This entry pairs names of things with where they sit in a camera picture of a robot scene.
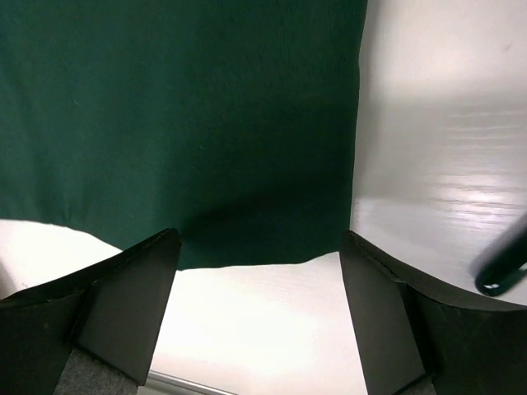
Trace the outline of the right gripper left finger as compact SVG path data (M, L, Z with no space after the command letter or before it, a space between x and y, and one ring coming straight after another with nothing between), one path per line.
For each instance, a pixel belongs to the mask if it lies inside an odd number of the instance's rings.
M145 384L180 256L163 230L1 301L3 394L135 394Z

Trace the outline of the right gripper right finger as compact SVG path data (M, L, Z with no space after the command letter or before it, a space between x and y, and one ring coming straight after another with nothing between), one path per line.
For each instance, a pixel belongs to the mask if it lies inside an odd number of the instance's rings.
M339 250L369 394L524 394L526 307L441 281L353 231Z

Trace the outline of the dark green cloth napkin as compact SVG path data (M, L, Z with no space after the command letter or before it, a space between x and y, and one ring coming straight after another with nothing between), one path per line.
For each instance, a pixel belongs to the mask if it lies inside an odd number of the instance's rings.
M4 1L1 216L180 268L302 263L348 228L364 1Z

